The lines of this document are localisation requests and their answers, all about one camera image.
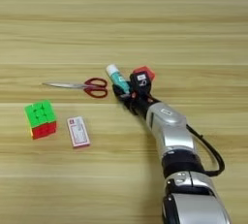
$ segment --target scissors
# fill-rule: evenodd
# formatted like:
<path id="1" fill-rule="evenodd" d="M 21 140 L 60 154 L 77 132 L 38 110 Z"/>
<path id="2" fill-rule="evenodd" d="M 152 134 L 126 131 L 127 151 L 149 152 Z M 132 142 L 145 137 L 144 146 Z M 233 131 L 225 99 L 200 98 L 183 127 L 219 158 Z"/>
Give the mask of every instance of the scissors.
<path id="1" fill-rule="evenodd" d="M 92 78 L 84 83 L 44 82 L 43 84 L 54 87 L 83 89 L 89 96 L 94 98 L 105 98 L 108 96 L 108 83 L 106 80 L 100 78 Z"/>

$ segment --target silver robot arm segment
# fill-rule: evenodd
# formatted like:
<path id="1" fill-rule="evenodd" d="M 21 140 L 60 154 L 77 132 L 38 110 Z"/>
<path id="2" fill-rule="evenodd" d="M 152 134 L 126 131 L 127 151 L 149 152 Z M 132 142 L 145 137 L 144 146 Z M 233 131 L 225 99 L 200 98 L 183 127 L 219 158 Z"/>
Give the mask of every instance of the silver robot arm segment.
<path id="1" fill-rule="evenodd" d="M 232 224 L 212 180 L 204 173 L 186 117 L 158 102 L 148 108 L 146 123 L 164 168 L 164 222 Z"/>

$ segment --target small bottle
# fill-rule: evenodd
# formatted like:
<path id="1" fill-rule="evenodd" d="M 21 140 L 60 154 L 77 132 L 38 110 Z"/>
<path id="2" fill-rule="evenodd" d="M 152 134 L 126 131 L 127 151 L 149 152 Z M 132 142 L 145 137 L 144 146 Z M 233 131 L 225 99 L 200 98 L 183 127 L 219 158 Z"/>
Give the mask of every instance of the small bottle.
<path id="1" fill-rule="evenodd" d="M 120 74 L 117 67 L 111 64 L 106 67 L 106 70 L 113 84 L 120 86 L 124 90 L 125 94 L 129 94 L 130 87 L 128 83 L 125 81 L 125 79 L 122 77 L 122 75 Z"/>

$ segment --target wooden surface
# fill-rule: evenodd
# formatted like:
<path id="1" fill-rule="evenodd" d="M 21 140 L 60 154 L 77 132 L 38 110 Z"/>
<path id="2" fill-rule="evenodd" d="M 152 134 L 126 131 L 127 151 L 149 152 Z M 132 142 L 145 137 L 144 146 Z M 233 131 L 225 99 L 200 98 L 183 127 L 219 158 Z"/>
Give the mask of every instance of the wooden surface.
<path id="1" fill-rule="evenodd" d="M 247 223 L 247 0 L 0 0 L 0 216 L 3 224 L 161 223 L 155 141 L 110 90 L 94 100 L 43 81 L 156 72 L 153 94 L 223 154 L 214 178 L 234 224 Z M 53 136 L 32 141 L 23 108 L 49 99 Z M 66 126 L 85 118 L 91 147 Z M 200 149 L 204 165 L 214 168 Z"/>

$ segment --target green cube face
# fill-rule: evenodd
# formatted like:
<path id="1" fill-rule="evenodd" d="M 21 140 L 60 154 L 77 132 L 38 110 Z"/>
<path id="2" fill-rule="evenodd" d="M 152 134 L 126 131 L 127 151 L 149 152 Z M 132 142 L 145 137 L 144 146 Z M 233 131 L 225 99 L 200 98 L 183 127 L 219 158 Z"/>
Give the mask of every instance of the green cube face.
<path id="1" fill-rule="evenodd" d="M 31 128 L 56 121 L 50 101 L 43 101 L 25 108 Z"/>

